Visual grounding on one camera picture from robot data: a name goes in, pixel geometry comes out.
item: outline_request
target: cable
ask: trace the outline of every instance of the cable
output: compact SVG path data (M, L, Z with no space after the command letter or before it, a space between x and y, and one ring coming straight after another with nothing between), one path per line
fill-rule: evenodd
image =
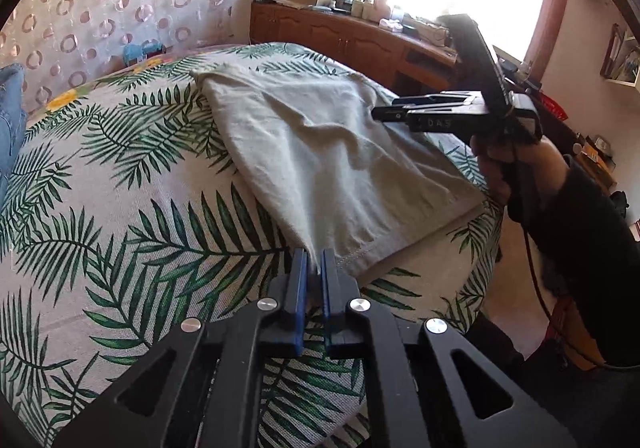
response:
M511 150L513 152L514 162L518 163L518 154L516 152L516 147L513 142L511 142ZM606 363L599 362L594 360L588 354L585 354L581 349L577 348L574 344L572 344L564 333L560 330L560 328L554 323L553 317L549 312L549 309L546 307L546 303L544 298L542 298L542 293L540 292L540 285L538 284L538 278L536 277L536 268L533 265L533 257L531 254L531 245L529 244L529 234L527 234L526 229L524 228L524 224L521 223L522 233L524 234L524 244L527 248L527 260L529 261L529 271L531 272L531 280L533 281L533 288L536 290L536 296L538 297L538 301L540 302L540 307L542 307L542 311L545 312L547 319L549 320L549 325L553 327L554 331L558 333L558 335L562 338L562 341L572 350L575 351L578 356L581 356L591 364L595 365L599 368L604 368L605 370L613 370L615 372L632 372L635 370L640 370L640 365L629 365L628 367L618 367L617 365L609 365Z

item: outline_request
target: palm leaf pattern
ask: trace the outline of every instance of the palm leaf pattern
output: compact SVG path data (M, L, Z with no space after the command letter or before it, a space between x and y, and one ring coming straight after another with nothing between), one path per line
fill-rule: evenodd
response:
M84 207L79 216L70 208L69 217L60 214L51 217L50 224L40 222L40 229L31 229L31 237L20 245L18 272L31 273L34 284L42 290L44 300L54 287L54 306L58 303L65 282L74 288L79 268L86 273L90 254L95 255L101 228L94 229L94 218L85 222Z
M326 448L357 448L370 436L369 418L366 411L358 412L342 428L332 434L322 446Z
M447 321L461 333L466 333L469 330L482 305L487 287L494 274L495 256L500 241L502 209L496 202L489 198L487 198L484 204L488 209L485 215L491 216L493 214L494 228L486 235L487 239L483 247L479 246L477 237L469 239L472 251L481 250L480 253L478 253L478 261L473 267L471 275L466 280L465 285L456 293L455 297L452 299L442 298L442 301L446 304L446 309L444 311L433 311L433 314ZM472 222L473 221L469 223L469 227L461 229L457 233L469 229L472 226Z
M291 56L293 58L306 58L307 60L311 60L313 62L321 62L322 64L331 63L328 56L318 53L317 51L310 50L305 48L304 46L299 46L297 44L286 44L284 53L287 56Z
M343 412L330 396L364 399L360 366L360 360L341 363L327 357L322 315L317 309L312 310L305 326L302 356L295 360L268 358L265 363L258 428L260 446L292 447L283 432L309 444L327 437L336 427L331 416Z
M85 99L80 97L55 112L47 112L42 120L27 129L23 143L28 143L40 133L47 138L64 139L82 129L99 110L95 104L84 105Z
M178 82L186 80L191 70L200 66L206 61L203 56L186 56L179 58L174 62L159 64L149 69L143 69L138 72L126 71L124 73L115 74L102 78L97 81L97 85L117 86L120 92L129 92L143 85L148 85L158 79L171 80Z
M259 219L254 223L233 183L231 199L232 205L228 205L220 192L216 193L218 219L204 194L200 198L199 214L191 203L185 213L180 212L172 200L171 213L167 215L168 212L152 200L151 219L140 211L142 229L129 226L134 237L128 242L137 246L136 253L145 255L147 266L174 266L159 277L159 282L174 283L187 278L179 293L182 298L191 298L207 287L198 302L203 304L200 315L206 319L210 319L218 299L234 282L241 280L219 317L235 311L254 286L260 287L262 293L277 274L280 254L288 251L281 232L275 230L271 217L257 200Z
M126 262L126 253L126 235L119 247L114 247L113 236L104 252L98 245L97 258L90 261L93 269L88 271L94 288L85 288L91 300L105 311L85 309L84 313L99 326L125 336L91 336L99 346L116 351L117 355L103 354L102 358L117 365L132 365L141 354L128 351L140 346L148 349L160 339L175 294L175 283L162 284L164 288L159 284L162 266L141 267L137 253Z
M476 186L486 188L486 181L484 176L480 173L480 167L478 166L478 159L471 153L471 151L464 145L454 147L448 152L444 152L442 143L439 142L440 150L453 162L458 170L464 175L471 183Z
M240 46L238 48L229 48L220 51L222 54L235 54L240 58L254 59L273 56L274 54L282 54L291 44L255 44L254 46Z
M471 252L471 262L479 259L487 243L495 234L496 224L502 221L502 208L495 202L489 194L482 203L484 212L469 221L465 226L453 230L449 235L453 235L451 242L462 239L460 242L460 253L467 248Z
M55 410L57 414L51 418L49 425L53 428L55 425L61 422L71 421L80 412L82 412L87 405L91 403L98 394L88 388L82 388L82 380L87 375L89 370L94 366L95 361L98 359L98 352L94 354L94 357L82 369L77 380L69 374L66 367L60 367L62 377L51 376L51 380L57 388L53 388L53 385L47 389L50 401L47 402L42 409L43 410Z
M37 399L20 401L14 412L22 420L27 430L43 448L49 448L62 426L51 424L44 406Z
M255 68L263 73L316 73L328 76L340 76L347 73L336 67L319 62L306 62L305 60L291 60L290 62L265 62Z
M40 315L33 320L32 294L29 293L27 308L22 306L22 290L18 295L7 295L0 309L0 361L2 374L6 374L5 385L9 385L12 397L25 393L27 401L42 401L43 390L49 388L47 373L64 367L75 360L69 359L47 364L46 336L40 342Z
M18 157L0 212L0 261L10 248L21 247L30 230L53 210L54 201L62 202L60 191L71 190L65 181L71 176L70 159L53 159L50 142Z
M367 285L367 287L363 287L360 292L365 297L380 302L381 304L390 307L392 310L401 309L404 311L415 311L414 307L409 303L398 300L398 297L420 298L422 295L418 295L417 293L414 293L414 291L410 291L409 289L396 284L396 282L387 280L389 277L415 278L420 277L420 275L407 271L406 269L394 268L386 274L385 278L376 279Z
M218 172L232 166L204 96L190 83L134 94L124 104L95 115L84 135L89 163L113 162L116 187L140 188L184 160L183 153L206 155Z

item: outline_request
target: gray towel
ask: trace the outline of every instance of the gray towel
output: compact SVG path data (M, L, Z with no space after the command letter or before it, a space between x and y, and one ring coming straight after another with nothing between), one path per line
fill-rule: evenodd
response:
M359 74L194 71L238 171L289 244L357 277L470 212L482 193L424 135L373 121Z

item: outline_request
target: human hand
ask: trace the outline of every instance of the human hand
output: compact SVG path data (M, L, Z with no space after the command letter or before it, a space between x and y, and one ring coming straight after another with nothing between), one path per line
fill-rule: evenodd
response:
M543 137L536 145L516 145L518 161L530 165L536 188L543 205L549 203L564 185L569 167L556 146ZM513 163L510 143L484 145L477 136L471 138L471 150L478 157L480 172L484 175L492 197L506 205L511 188L502 176L501 163Z

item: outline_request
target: red object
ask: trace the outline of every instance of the red object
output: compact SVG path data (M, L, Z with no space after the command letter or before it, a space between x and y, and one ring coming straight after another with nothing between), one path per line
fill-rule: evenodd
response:
M573 301L574 300L571 297L562 297L559 298L556 302L554 311L553 313L551 313L551 320L559 329L562 329L562 326L564 324L564 314L566 313L567 309L569 309L569 306L571 306L571 303ZM547 340L559 340L560 338L561 336L558 334L558 331L556 331L555 327L549 324L546 328L546 335L543 343Z
M569 118L569 116L566 114L566 112L564 112L564 109L562 109L558 102L556 102L552 98L549 98L549 96L542 92L540 93L540 101L547 109L549 109L549 111L551 111L551 114L553 114L560 121L565 121Z

